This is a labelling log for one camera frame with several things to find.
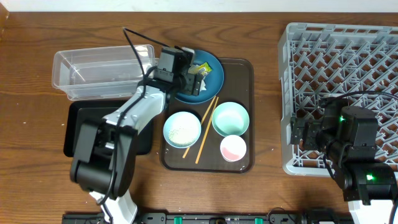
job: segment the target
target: clear plastic container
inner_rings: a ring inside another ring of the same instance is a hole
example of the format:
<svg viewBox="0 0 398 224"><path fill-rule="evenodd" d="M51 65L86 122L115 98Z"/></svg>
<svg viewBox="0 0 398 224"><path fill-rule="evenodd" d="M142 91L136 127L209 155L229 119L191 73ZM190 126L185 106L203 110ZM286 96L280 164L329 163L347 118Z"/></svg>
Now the clear plastic container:
<svg viewBox="0 0 398 224"><path fill-rule="evenodd" d="M153 46L134 47L145 71L155 65ZM141 68L129 45L66 50L54 56L52 86L69 100L131 96L141 80Z"/></svg>

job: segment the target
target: bowl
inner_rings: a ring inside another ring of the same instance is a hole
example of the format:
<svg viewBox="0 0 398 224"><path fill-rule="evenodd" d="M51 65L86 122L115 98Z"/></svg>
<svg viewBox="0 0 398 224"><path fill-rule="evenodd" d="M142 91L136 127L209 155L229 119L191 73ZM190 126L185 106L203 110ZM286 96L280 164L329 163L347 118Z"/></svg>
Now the bowl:
<svg viewBox="0 0 398 224"><path fill-rule="evenodd" d="M227 162L236 162L246 154L246 143L235 135L225 137L220 144L221 155Z"/></svg>
<svg viewBox="0 0 398 224"><path fill-rule="evenodd" d="M173 147L188 148L199 139L199 119L189 112L178 112L170 116L163 126L163 137Z"/></svg>
<svg viewBox="0 0 398 224"><path fill-rule="evenodd" d="M198 96L188 96L182 93L177 93L176 99L183 103L200 104L212 99L221 90L224 83L224 69L220 61L212 54L203 50L195 50L195 59L193 64L202 65L205 62L211 67L211 72L206 76L206 90L199 93Z"/></svg>
<svg viewBox="0 0 398 224"><path fill-rule="evenodd" d="M229 135L240 136L249 127L249 114L238 103L227 102L217 106L211 119L216 132L224 137Z"/></svg>

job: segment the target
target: wooden chopstick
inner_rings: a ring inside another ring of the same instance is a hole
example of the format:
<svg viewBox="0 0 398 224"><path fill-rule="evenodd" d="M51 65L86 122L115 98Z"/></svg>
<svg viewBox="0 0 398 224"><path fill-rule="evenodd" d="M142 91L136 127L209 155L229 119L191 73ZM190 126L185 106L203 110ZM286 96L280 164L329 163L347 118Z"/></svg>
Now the wooden chopstick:
<svg viewBox="0 0 398 224"><path fill-rule="evenodd" d="M205 115L203 115L203 117L201 118L200 125L203 125L203 122L205 121L206 116L207 116L207 113L209 113L209 110L210 110L210 108L211 108L211 106L212 106L212 104L213 104L215 98L216 98L216 96L213 97L213 99L211 100L211 103L210 103L209 107L207 107L207 110L206 110ZM191 148L191 147L188 147L187 150L185 150L184 155L182 156L183 159L185 159L185 156L187 156L188 151L189 151L190 148Z"/></svg>
<svg viewBox="0 0 398 224"><path fill-rule="evenodd" d="M217 99L216 99L216 103L214 104L213 111L211 112L211 116L210 116L210 119L209 119L209 123L207 124L207 128L206 128L205 135L203 136L203 140L201 141L201 145L200 145L198 157L197 157L197 160L196 160L196 162L195 162L196 164L198 164L198 162L199 162L201 150L203 149L203 146L205 145L207 133L209 132L209 128L210 128L210 124L211 124L211 119L212 119L212 117L213 117L214 110L216 109L217 102L218 102L218 97L217 97Z"/></svg>

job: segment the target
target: blue bowl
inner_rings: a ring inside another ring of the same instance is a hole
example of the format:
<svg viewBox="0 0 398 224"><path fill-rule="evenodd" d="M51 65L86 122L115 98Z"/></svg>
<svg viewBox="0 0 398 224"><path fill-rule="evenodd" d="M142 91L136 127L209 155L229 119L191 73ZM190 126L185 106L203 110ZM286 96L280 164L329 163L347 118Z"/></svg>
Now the blue bowl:
<svg viewBox="0 0 398 224"><path fill-rule="evenodd" d="M188 96L177 93L176 99L188 104L200 104L212 99L221 90L224 83L224 69L220 61L214 55L203 50L195 50L195 65L201 65L207 62L212 71L206 76L206 90L199 93L198 96Z"/></svg>

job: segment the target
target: green led indicator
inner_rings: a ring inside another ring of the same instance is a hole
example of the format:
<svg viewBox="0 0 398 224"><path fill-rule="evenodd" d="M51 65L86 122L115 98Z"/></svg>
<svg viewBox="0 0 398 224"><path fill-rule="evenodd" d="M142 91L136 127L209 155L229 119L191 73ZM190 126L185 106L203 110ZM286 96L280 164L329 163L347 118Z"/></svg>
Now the green led indicator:
<svg viewBox="0 0 398 224"><path fill-rule="evenodd" d="M374 180L374 177L372 175L366 175L367 180Z"/></svg>

